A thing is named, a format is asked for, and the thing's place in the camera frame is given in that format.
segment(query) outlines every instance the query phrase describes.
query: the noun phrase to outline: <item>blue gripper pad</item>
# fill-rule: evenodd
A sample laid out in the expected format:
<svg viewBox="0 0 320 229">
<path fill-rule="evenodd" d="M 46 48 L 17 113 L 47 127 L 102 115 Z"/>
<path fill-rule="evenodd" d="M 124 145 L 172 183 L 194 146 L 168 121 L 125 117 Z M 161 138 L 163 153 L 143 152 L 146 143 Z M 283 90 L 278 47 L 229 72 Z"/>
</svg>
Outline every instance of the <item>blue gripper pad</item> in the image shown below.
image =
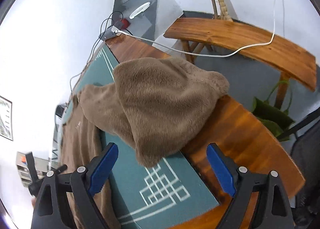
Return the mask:
<svg viewBox="0 0 320 229">
<path fill-rule="evenodd" d="M 231 197 L 236 194 L 234 177 L 227 168 L 222 158 L 226 158 L 216 144 L 209 144 L 207 147 L 207 159 L 225 193 Z"/>
<path fill-rule="evenodd" d="M 119 155 L 119 149 L 116 144 L 113 144 L 107 153 L 100 160 L 99 164 L 90 176 L 90 187 L 88 193 L 91 196 L 99 193 L 109 177 L 109 174 L 116 163 Z"/>
</svg>

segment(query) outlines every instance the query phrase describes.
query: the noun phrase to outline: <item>picture frame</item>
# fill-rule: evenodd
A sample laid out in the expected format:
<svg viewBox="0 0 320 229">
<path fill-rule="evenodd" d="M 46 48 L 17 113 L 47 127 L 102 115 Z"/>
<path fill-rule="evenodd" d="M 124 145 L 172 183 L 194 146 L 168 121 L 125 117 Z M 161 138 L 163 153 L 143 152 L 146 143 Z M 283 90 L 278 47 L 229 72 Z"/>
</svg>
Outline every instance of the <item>picture frame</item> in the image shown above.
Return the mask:
<svg viewBox="0 0 320 229">
<path fill-rule="evenodd" d="M 0 96 L 0 135 L 13 141 L 12 102 Z"/>
</svg>

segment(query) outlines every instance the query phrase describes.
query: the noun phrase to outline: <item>teal mat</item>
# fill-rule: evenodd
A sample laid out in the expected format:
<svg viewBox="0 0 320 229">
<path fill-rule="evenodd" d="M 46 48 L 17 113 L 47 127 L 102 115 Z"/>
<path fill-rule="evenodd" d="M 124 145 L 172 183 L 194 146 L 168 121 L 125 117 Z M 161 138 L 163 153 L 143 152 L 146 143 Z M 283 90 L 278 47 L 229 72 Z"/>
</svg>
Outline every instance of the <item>teal mat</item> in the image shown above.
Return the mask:
<svg viewBox="0 0 320 229">
<path fill-rule="evenodd" d="M 112 69 L 117 60 L 103 46 L 78 83 L 75 92 L 86 84 L 97 86 L 113 82 Z M 65 122 L 72 103 L 64 113 Z M 218 202 L 195 173 L 184 156 L 178 152 L 163 158 L 154 168 L 139 165 L 135 152 L 118 136 L 101 132 L 103 147 L 114 142 L 119 157 L 109 177 L 112 205 L 122 229 L 165 229 L 181 224 L 216 207 Z"/>
</svg>

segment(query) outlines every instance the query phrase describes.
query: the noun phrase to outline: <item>red object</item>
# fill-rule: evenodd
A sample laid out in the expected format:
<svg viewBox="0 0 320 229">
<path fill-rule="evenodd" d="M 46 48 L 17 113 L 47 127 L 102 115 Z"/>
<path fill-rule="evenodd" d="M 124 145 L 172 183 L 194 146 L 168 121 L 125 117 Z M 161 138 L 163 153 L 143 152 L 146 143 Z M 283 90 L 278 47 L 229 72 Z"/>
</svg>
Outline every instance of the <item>red object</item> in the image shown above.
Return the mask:
<svg viewBox="0 0 320 229">
<path fill-rule="evenodd" d="M 123 19 L 121 22 L 123 23 L 121 30 L 127 29 L 130 26 L 130 22 L 127 19 Z"/>
</svg>

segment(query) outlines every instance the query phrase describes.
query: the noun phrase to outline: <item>brown fleece garment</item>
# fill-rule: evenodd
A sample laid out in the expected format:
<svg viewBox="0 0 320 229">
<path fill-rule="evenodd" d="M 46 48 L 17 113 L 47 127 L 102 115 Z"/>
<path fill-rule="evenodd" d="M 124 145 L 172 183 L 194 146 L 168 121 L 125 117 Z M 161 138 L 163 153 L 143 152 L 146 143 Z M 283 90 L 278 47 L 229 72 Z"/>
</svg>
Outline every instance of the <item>brown fleece garment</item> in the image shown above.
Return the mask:
<svg viewBox="0 0 320 229">
<path fill-rule="evenodd" d="M 85 118 L 77 96 L 74 96 L 72 101 L 72 114 L 66 124 L 63 125 L 60 149 L 61 163 L 68 166 L 65 173 L 74 172 L 78 167 L 87 165 L 93 157 L 102 152 L 99 129 Z M 93 199 L 110 229 L 120 229 L 120 223 L 116 219 L 112 208 L 109 180 L 105 183 L 101 192 L 95 194 Z M 84 229 L 72 193 L 68 193 L 68 200 L 78 229 Z"/>
<path fill-rule="evenodd" d="M 179 151 L 205 124 L 229 83 L 182 58 L 142 58 L 119 64 L 114 83 L 86 85 L 78 93 L 85 117 L 118 135 L 152 167 Z"/>
</svg>

